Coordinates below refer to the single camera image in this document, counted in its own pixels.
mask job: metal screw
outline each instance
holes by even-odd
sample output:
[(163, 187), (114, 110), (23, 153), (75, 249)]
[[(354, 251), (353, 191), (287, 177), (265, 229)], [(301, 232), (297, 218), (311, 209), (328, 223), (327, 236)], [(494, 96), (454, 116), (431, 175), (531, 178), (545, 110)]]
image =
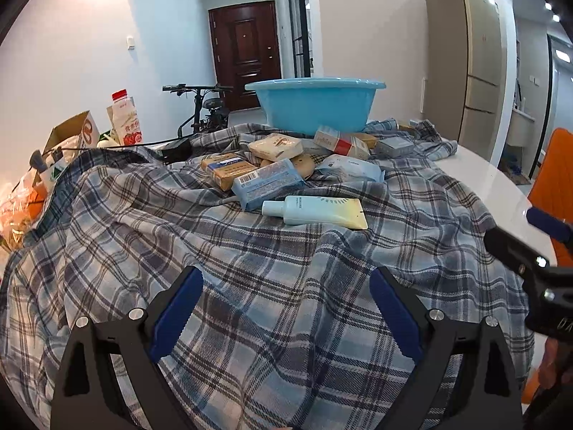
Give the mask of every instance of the metal screw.
[(76, 320), (76, 326), (78, 328), (83, 328), (83, 327), (87, 326), (89, 322), (90, 322), (90, 319), (88, 319), (87, 317), (80, 317), (80, 318), (78, 318), (78, 320)]
[(132, 320), (139, 320), (141, 317), (143, 317), (143, 309), (133, 309), (130, 312), (130, 318)]
[(551, 290), (545, 290), (545, 292), (543, 293), (543, 298), (545, 298), (545, 300), (548, 300), (549, 302), (552, 302), (555, 300), (555, 293)]
[(497, 318), (492, 317), (491, 315), (488, 315), (485, 318), (485, 323), (488, 324), (489, 326), (495, 328), (496, 326), (498, 326), (500, 324), (499, 321), (497, 321)]
[(444, 317), (445, 317), (445, 315), (443, 314), (443, 312), (441, 310), (438, 310), (438, 309), (430, 310), (430, 318), (432, 320), (442, 321), (444, 319)]

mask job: door panel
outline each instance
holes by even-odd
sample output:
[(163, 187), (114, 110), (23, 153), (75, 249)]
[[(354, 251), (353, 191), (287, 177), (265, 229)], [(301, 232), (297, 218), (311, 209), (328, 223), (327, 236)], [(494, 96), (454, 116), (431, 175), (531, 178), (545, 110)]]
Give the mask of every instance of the door panel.
[(459, 144), (488, 161), (491, 158), (488, 154), (493, 139), (495, 122), (496, 116), (494, 114), (466, 108), (463, 111)]
[(490, 0), (465, 0), (468, 14), (469, 76), (498, 86), (501, 82), (499, 9)]
[(259, 99), (245, 84), (281, 78), (274, 1), (209, 11), (217, 82), (234, 87), (225, 94), (231, 111), (256, 108)]
[(495, 114), (499, 95), (499, 87), (474, 79), (473, 77), (468, 77), (468, 90), (466, 92), (467, 107)]

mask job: ceiling light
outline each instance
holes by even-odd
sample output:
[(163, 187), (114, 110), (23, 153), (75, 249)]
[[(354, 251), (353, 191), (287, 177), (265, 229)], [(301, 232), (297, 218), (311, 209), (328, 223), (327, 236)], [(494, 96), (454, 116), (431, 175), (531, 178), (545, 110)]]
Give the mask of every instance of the ceiling light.
[(569, 55), (567, 53), (563, 53), (562, 51), (555, 50), (555, 54), (557, 55), (558, 59), (562, 59), (563, 61), (565, 61), (567, 63), (571, 63), (571, 58), (569, 58)]

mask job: plaid cloth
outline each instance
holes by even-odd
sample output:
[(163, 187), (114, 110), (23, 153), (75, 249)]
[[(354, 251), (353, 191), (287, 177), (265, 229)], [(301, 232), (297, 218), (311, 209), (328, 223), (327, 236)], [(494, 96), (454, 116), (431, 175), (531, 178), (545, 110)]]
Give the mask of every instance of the plaid cloth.
[[(370, 123), (366, 132), (403, 134), (391, 126)], [(252, 158), (248, 142), (272, 132), (242, 125), (192, 145), (196, 155)], [(525, 294), (485, 251), (491, 215), (432, 162), (455, 153), (456, 143), (437, 142), (430, 124), (420, 133), (412, 157), (372, 158), (386, 169), (385, 183), (311, 179), (300, 192), (359, 198), (367, 231), (288, 227), (241, 212), (199, 157), (165, 167), (144, 148), (84, 152), (2, 279), (0, 358), (14, 395), (48, 425), (76, 319), (145, 308), (185, 266), (203, 271), (205, 289), (160, 368), (199, 427), (374, 428), (413, 368), (370, 296), (379, 266), (453, 319), (497, 317), (523, 380), (534, 344)], [(147, 426), (121, 358), (114, 364), (134, 419)], [(428, 424), (439, 419), (455, 374), (453, 362)]]

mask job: small gray box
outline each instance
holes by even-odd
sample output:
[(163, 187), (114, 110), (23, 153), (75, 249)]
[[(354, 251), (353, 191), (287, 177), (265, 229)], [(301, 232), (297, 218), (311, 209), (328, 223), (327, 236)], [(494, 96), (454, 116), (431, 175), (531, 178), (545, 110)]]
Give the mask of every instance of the small gray box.
[(388, 155), (390, 158), (397, 158), (410, 155), (414, 151), (414, 143), (402, 137), (389, 137), (380, 140), (378, 143), (380, 152)]

